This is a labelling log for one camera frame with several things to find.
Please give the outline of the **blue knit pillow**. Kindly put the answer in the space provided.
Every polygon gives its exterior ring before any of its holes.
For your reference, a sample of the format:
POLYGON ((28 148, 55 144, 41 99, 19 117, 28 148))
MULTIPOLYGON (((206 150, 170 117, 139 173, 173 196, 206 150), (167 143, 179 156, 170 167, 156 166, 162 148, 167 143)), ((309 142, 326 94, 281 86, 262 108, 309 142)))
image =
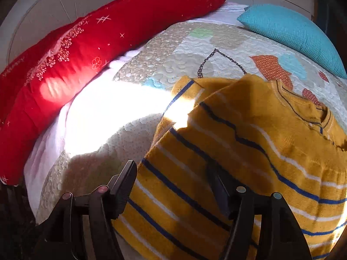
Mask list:
POLYGON ((237 20, 248 30, 305 55, 331 74, 346 79, 338 51, 325 33, 302 14, 273 4, 247 7, 237 20))

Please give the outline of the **red floral duvet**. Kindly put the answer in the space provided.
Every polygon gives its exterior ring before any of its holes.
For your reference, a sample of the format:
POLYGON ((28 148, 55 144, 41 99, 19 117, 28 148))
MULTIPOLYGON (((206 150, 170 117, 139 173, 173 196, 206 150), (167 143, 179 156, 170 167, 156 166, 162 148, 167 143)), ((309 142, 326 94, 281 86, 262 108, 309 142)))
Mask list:
POLYGON ((114 0, 58 28, 1 73, 1 181, 17 185, 36 139, 110 61, 226 0, 114 0))

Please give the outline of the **yellow striped knit sweater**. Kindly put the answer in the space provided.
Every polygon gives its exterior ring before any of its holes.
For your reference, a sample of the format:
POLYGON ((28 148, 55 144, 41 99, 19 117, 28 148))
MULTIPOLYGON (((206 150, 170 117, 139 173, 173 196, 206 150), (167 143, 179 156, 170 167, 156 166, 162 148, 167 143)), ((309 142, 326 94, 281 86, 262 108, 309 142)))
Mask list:
POLYGON ((145 259, 217 259, 230 221, 206 177, 218 164, 260 195, 279 192, 313 259, 346 226, 346 132, 280 80, 182 77, 172 89, 116 232, 145 259))

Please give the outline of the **patchwork quilted bedspread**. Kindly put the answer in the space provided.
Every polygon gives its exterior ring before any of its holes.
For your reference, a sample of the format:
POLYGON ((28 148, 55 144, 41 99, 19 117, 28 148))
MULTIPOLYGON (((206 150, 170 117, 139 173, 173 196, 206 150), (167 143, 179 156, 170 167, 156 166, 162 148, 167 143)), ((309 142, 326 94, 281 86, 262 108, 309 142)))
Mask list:
POLYGON ((254 192, 280 192, 311 255, 346 226, 346 82, 303 54, 230 25, 169 27, 74 99, 65 147, 36 220, 58 198, 106 183, 128 160, 138 176, 113 222, 145 259, 217 259, 230 221, 206 177, 221 165, 254 192))

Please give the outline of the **white round headboard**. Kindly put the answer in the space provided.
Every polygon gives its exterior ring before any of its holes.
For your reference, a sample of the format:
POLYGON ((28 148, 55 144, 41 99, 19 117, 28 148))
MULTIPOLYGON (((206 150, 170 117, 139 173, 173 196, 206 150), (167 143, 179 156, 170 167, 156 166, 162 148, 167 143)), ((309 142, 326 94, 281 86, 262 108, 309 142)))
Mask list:
POLYGON ((9 64, 44 36, 113 0, 35 0, 15 23, 7 47, 9 64))

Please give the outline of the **white bed sheet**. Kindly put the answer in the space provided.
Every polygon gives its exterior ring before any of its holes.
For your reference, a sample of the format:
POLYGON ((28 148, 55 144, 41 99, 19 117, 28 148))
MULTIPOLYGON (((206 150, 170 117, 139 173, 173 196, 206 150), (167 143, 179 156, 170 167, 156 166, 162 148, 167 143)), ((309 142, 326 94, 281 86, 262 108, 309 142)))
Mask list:
POLYGON ((76 195, 106 183, 127 160, 140 161, 182 76, 214 76, 213 27, 238 25, 245 6, 175 24, 111 61, 61 110, 34 145, 25 168, 29 204, 45 219, 64 191, 76 195))

